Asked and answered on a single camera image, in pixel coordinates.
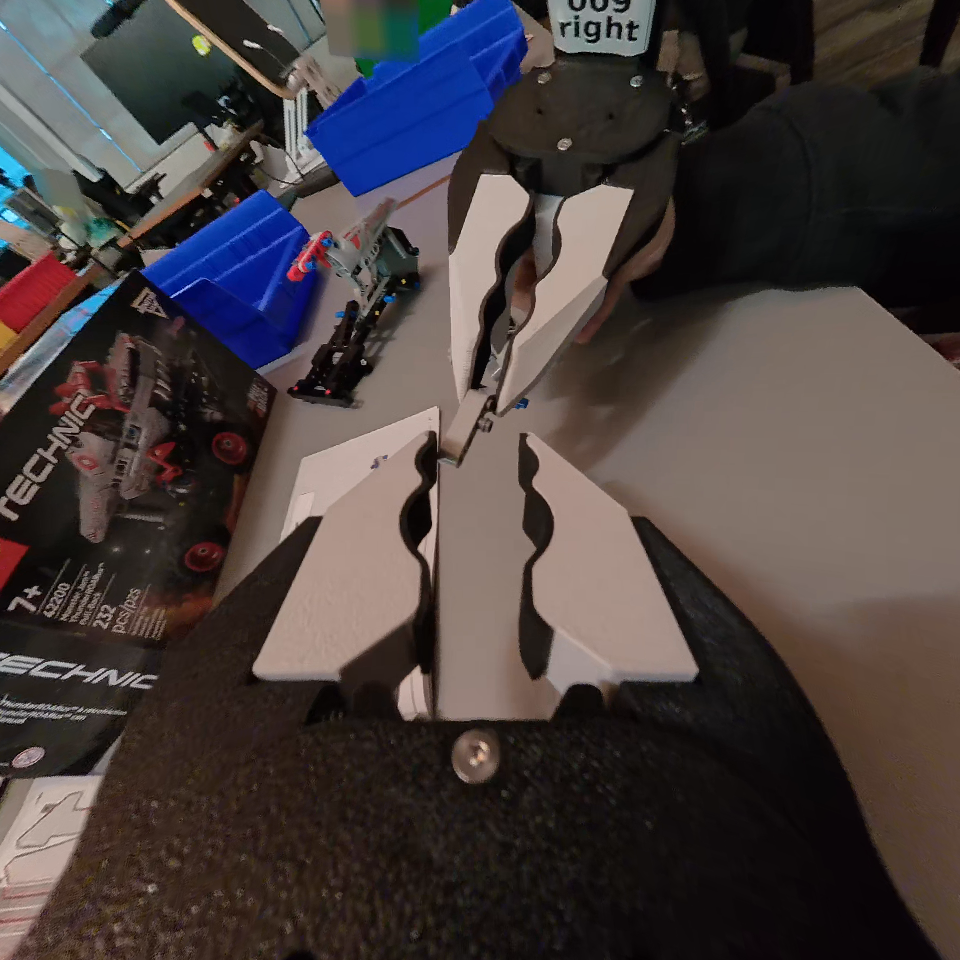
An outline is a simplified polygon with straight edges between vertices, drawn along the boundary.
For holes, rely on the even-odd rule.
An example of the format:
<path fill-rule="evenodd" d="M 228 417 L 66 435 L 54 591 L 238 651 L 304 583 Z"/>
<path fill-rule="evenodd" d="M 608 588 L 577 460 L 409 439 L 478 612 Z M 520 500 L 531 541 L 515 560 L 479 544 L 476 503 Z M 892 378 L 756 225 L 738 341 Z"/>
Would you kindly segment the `black toy set box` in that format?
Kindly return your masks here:
<path fill-rule="evenodd" d="M 2 378 L 2 781 L 90 774 L 210 610 L 276 390 L 141 273 Z"/>

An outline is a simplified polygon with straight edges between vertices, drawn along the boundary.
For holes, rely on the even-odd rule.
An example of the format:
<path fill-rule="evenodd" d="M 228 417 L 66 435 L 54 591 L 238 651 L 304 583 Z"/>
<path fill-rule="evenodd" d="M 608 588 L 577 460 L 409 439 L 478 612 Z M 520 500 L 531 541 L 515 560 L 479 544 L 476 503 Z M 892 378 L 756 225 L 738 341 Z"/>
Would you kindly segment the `grey desk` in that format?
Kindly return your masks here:
<path fill-rule="evenodd" d="M 958 373 L 853 290 L 625 301 L 609 326 L 440 481 L 441 714 L 553 705 L 516 647 L 530 429 L 773 642 L 958 958 Z"/>

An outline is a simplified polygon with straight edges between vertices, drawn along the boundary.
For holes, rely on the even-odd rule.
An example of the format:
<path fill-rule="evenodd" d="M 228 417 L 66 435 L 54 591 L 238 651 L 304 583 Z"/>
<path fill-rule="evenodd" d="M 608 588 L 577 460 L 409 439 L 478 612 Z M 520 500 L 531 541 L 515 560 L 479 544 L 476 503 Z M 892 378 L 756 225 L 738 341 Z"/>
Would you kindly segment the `person's right hand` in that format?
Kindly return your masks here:
<path fill-rule="evenodd" d="M 603 301 L 583 325 L 573 342 L 584 346 L 591 342 L 597 332 L 611 318 L 624 295 L 633 284 L 643 281 L 659 270 L 676 232 L 676 208 L 674 199 L 667 204 L 663 219 L 652 239 L 634 256 L 624 262 L 607 282 Z"/>

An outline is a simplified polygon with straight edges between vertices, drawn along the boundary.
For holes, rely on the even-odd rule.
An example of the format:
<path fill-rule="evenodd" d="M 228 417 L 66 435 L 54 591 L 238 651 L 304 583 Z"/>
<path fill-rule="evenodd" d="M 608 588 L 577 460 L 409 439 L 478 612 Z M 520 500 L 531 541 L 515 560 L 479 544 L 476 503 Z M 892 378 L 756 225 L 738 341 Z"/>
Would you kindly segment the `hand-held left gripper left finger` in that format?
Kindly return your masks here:
<path fill-rule="evenodd" d="M 420 431 L 318 518 L 253 678 L 381 685 L 403 718 L 434 717 L 438 473 Z"/>

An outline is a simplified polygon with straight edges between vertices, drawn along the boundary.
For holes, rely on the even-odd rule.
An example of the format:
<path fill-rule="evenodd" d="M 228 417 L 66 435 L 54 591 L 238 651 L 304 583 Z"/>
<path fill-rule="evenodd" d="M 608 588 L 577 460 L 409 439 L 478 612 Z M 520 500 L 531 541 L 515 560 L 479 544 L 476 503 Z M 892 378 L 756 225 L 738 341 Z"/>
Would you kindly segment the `wooden background table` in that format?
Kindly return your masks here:
<path fill-rule="evenodd" d="M 263 120 L 258 121 L 238 134 L 226 149 L 211 153 L 206 162 L 174 186 L 172 192 L 162 198 L 145 218 L 118 239 L 118 247 L 126 250 L 135 246 L 138 241 L 158 229 L 182 210 L 187 209 L 198 200 L 207 198 L 206 194 L 212 191 L 213 187 L 217 186 L 240 159 L 250 151 L 251 145 L 263 134 L 264 126 Z"/>

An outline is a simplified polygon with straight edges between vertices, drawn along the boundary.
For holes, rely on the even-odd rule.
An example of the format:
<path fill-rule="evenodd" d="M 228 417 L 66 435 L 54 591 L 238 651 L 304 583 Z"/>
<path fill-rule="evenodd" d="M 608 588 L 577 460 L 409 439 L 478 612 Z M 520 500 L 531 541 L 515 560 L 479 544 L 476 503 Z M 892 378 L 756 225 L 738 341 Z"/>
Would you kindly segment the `red plastic bin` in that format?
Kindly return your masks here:
<path fill-rule="evenodd" d="M 36 260 L 2 287 L 2 326 L 20 333 L 76 279 L 53 252 Z"/>

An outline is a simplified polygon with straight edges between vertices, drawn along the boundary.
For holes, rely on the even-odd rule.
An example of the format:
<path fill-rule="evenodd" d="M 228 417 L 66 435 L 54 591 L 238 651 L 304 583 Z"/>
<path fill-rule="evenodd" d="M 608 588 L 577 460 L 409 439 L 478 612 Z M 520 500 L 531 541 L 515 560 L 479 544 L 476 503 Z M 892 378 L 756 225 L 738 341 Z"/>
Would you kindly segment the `person's right forearm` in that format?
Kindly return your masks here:
<path fill-rule="evenodd" d="M 641 302 L 855 287 L 919 335 L 958 334 L 958 70 L 790 87 L 681 149 L 674 204 Z"/>

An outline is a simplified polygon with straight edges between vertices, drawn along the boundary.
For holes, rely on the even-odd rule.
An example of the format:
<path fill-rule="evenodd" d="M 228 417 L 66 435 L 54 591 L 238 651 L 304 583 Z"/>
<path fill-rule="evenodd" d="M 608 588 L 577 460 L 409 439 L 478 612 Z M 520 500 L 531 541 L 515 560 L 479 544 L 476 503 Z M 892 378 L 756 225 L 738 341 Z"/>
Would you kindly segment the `grey angled toy beam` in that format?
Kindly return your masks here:
<path fill-rule="evenodd" d="M 481 388 L 469 390 L 438 446 L 438 460 L 459 468 L 466 458 L 478 433 L 478 421 L 485 415 L 493 417 L 496 398 Z"/>

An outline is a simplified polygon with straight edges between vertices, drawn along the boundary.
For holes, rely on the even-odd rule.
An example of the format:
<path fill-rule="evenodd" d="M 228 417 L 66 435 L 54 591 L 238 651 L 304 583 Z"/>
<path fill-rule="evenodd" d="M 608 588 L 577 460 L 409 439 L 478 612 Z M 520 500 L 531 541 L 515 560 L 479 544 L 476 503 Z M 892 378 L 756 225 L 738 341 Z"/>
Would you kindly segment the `blue plastic bin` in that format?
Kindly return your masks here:
<path fill-rule="evenodd" d="M 309 239 L 300 221 L 258 191 L 143 270 L 150 284 L 254 369 L 301 340 L 319 275 L 292 280 Z"/>
<path fill-rule="evenodd" d="M 512 2 L 470 2 L 419 37 L 418 60 L 357 78 L 306 138 L 352 196 L 366 194 L 466 148 L 527 52 Z"/>

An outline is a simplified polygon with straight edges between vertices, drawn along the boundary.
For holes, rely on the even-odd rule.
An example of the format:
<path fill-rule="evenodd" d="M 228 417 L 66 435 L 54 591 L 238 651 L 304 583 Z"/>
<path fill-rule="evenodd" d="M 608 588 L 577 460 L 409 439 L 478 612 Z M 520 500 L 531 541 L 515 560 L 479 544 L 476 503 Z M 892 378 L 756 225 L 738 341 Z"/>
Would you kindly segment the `sticker sheet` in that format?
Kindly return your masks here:
<path fill-rule="evenodd" d="M 1 957 L 12 958 L 83 834 L 102 774 L 18 780 L 2 803 Z"/>

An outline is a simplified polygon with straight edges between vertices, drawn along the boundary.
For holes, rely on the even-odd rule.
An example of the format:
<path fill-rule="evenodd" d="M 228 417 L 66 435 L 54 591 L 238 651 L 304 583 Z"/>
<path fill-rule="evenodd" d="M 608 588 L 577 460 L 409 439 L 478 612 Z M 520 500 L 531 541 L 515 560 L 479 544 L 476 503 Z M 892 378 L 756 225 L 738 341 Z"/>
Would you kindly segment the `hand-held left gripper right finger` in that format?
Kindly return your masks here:
<path fill-rule="evenodd" d="M 700 670 L 629 511 L 533 433 L 518 443 L 523 568 L 518 644 L 558 696 L 606 701 L 625 684 L 688 684 Z"/>

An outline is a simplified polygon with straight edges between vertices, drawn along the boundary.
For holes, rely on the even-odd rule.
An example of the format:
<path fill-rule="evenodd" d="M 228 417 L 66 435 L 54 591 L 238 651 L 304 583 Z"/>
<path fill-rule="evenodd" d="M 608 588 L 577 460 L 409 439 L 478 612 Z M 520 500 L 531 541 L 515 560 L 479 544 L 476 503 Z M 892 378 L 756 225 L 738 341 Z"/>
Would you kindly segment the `white instruction booklet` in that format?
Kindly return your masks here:
<path fill-rule="evenodd" d="M 303 458 L 279 540 L 286 539 L 310 517 L 323 516 L 333 503 L 420 434 L 439 434 L 441 425 L 441 408 L 435 405 Z"/>

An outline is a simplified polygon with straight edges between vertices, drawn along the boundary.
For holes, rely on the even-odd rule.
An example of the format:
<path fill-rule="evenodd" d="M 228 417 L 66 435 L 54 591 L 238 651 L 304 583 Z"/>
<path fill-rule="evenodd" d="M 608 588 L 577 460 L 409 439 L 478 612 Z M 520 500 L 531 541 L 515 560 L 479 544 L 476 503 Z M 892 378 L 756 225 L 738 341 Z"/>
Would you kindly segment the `partly built toy vehicle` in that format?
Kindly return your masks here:
<path fill-rule="evenodd" d="M 419 249 L 391 226 L 398 207 L 386 198 L 340 235 L 313 234 L 287 273 L 290 282 L 304 282 L 320 268 L 350 283 L 354 298 L 338 312 L 330 339 L 314 354 L 306 376 L 287 390 L 295 400 L 352 408 L 355 391 L 373 366 L 367 342 L 398 294 L 421 288 Z"/>

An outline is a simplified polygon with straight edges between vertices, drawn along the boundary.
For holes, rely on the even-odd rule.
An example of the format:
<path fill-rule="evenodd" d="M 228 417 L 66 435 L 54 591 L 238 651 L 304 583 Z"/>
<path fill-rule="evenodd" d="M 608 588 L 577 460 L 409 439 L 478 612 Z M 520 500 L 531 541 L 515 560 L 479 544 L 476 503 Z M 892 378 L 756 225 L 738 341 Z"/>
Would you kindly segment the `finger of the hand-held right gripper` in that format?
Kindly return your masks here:
<path fill-rule="evenodd" d="M 527 398 L 602 302 L 607 262 L 633 195 L 631 188 L 603 184 L 559 206 L 554 222 L 558 252 L 535 283 L 531 310 L 510 339 L 497 412 L 508 412 Z"/>
<path fill-rule="evenodd" d="M 481 174 L 449 257 L 450 356 L 459 402 L 482 384 L 507 311 L 507 280 L 531 248 L 534 200 L 510 174 Z"/>

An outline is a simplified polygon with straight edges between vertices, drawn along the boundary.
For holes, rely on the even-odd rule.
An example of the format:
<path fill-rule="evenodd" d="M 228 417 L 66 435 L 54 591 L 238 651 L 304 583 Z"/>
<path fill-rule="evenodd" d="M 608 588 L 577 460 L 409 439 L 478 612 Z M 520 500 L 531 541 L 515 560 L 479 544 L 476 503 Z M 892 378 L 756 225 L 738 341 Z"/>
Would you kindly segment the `black monitor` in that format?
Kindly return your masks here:
<path fill-rule="evenodd" d="M 164 1 L 107 2 L 83 62 L 158 144 L 195 117 L 188 100 L 217 100 L 236 64 L 217 47 L 200 54 L 197 31 Z"/>

